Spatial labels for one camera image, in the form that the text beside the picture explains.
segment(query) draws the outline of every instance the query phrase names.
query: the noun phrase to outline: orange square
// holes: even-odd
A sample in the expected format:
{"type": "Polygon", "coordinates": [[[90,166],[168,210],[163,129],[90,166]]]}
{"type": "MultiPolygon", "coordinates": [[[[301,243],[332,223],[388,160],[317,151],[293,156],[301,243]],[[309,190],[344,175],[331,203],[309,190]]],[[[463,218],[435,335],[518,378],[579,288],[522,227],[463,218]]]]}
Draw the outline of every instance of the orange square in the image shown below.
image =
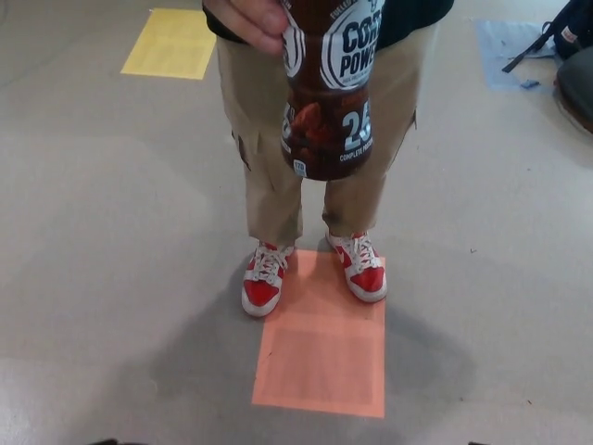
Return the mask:
{"type": "Polygon", "coordinates": [[[385,302],[358,301],[335,254],[291,258],[264,324],[252,402],[385,417],[385,302]]]}

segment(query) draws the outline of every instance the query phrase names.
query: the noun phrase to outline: protein shake bottle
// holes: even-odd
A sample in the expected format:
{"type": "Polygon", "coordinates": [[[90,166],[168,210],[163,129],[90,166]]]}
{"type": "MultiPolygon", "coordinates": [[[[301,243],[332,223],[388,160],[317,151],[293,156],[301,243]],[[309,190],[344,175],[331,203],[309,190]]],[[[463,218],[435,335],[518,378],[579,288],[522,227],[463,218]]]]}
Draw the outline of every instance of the protein shake bottle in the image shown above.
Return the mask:
{"type": "Polygon", "coordinates": [[[290,94],[282,151],[296,174],[332,181],[369,158],[367,82],[385,0],[282,0],[290,94]]]}

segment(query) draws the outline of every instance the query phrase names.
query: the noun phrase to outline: pant leg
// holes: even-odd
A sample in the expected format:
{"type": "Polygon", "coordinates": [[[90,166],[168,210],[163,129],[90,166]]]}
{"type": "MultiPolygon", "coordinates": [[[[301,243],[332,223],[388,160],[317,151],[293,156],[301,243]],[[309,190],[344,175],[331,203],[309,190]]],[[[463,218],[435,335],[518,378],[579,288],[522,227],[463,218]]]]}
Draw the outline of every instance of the pant leg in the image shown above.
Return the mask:
{"type": "Polygon", "coordinates": [[[369,80],[371,156],[353,176],[325,188],[323,219],[334,235],[365,232],[375,224],[387,172],[414,123],[423,63],[437,26],[413,32],[377,53],[369,80]]]}
{"type": "Polygon", "coordinates": [[[245,164],[250,236],[292,246],[302,235],[301,178],[280,146],[288,83],[281,58],[219,39],[224,110],[245,164]]]}

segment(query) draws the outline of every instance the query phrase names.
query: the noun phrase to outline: gray floor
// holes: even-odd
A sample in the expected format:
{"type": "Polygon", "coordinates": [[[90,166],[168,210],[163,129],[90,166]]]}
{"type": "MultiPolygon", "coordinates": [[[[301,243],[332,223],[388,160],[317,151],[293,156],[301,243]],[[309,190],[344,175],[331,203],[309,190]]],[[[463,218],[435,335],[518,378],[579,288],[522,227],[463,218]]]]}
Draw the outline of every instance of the gray floor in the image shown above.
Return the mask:
{"type": "MultiPolygon", "coordinates": [[[[253,242],[213,58],[120,75],[146,0],[8,0],[0,26],[0,443],[593,443],[593,150],[545,95],[486,88],[458,0],[373,233],[386,417],[250,405],[253,242]]],[[[306,233],[322,194],[305,185],[306,233]]]]}

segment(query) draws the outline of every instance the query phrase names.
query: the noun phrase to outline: hand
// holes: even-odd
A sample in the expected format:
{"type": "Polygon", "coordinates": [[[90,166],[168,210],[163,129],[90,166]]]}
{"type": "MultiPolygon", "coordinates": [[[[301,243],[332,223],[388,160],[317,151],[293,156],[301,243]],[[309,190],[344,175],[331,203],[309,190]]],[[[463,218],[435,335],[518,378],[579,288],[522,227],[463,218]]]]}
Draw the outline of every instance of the hand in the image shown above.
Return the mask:
{"type": "Polygon", "coordinates": [[[248,44],[265,53],[282,54],[288,19],[277,0],[203,0],[203,4],[248,44]]]}

